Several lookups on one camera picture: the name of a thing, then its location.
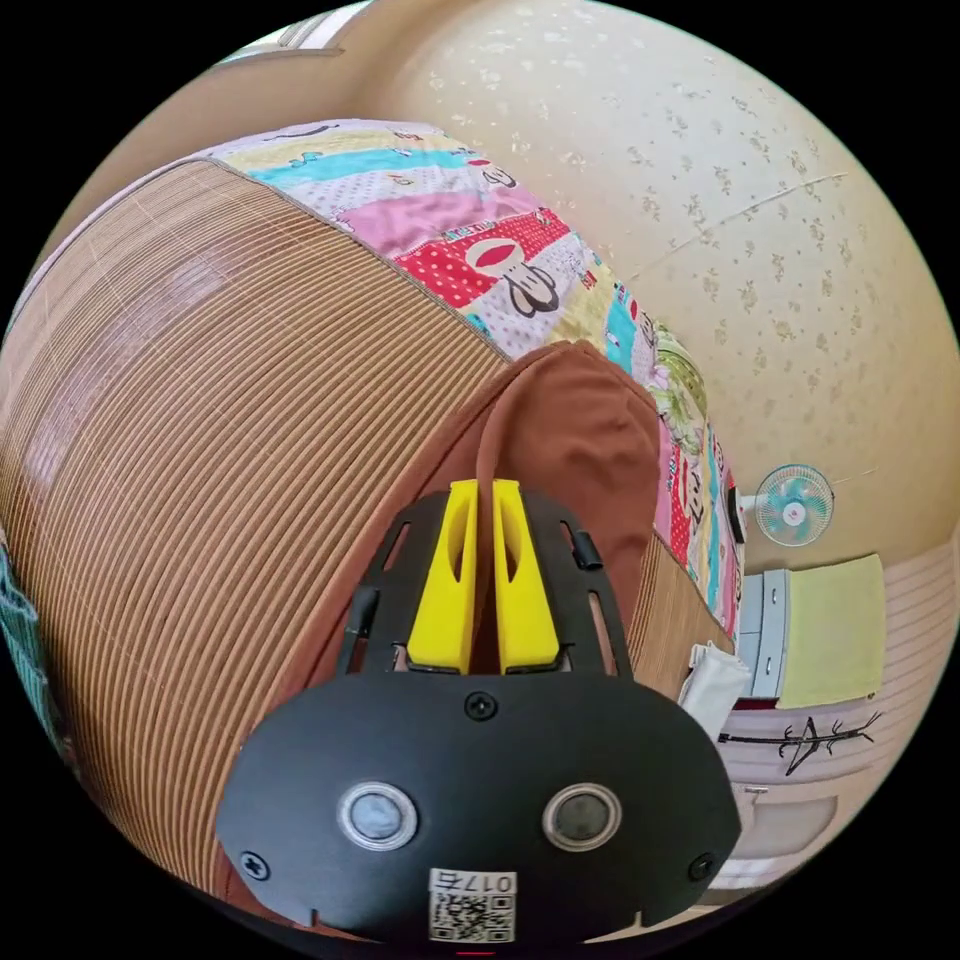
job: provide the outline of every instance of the green fabric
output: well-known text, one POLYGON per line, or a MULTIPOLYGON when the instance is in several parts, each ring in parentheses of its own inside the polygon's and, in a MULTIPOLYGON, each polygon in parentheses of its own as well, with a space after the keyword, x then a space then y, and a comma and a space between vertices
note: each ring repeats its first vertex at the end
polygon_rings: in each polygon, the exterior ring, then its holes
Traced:
POLYGON ((63 753, 63 742, 58 732, 59 715, 50 694, 47 681, 46 657, 40 645, 37 630, 37 612, 20 592, 10 558, 0 546, 0 628, 13 660, 14 669, 23 684, 30 706, 33 707, 53 745, 63 753))

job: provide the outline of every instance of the cabinet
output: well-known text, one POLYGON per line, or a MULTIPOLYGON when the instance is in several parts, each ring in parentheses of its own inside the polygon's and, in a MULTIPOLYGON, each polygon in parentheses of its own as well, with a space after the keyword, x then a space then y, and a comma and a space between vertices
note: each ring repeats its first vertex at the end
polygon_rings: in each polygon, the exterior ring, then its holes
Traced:
POLYGON ((770 570, 744 579, 737 656, 750 668, 742 700, 776 700, 783 690, 790 623, 790 579, 770 570))

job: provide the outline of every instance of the sticker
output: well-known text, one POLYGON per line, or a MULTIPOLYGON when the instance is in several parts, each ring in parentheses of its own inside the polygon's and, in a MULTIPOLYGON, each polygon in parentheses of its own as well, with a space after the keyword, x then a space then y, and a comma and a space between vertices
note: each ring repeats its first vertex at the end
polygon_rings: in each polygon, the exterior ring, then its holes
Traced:
POLYGON ((445 943, 512 943, 517 875, 430 871, 430 939, 445 943))

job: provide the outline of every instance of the wallpaper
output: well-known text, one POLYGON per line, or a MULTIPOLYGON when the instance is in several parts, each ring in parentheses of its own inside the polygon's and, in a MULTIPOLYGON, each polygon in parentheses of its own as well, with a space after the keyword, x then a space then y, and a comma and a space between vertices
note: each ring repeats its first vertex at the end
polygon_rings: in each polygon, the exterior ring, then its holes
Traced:
POLYGON ((589 0, 454 0, 357 105, 443 127, 580 231, 693 354, 743 492, 791 462, 833 482, 827 533, 793 550, 753 528, 748 570, 950 536, 960 353, 939 292, 856 158, 763 76, 589 0))

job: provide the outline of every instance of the electric fan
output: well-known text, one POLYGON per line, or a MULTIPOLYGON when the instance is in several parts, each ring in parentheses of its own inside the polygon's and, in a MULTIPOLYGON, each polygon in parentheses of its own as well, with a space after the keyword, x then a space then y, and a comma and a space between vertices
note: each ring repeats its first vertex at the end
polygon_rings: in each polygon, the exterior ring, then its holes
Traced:
POLYGON ((803 547, 813 543, 830 525, 833 490, 827 478, 800 463, 777 467, 760 484, 755 496, 740 497, 736 488, 732 511, 745 529, 742 517, 753 510, 757 526, 774 543, 803 547))

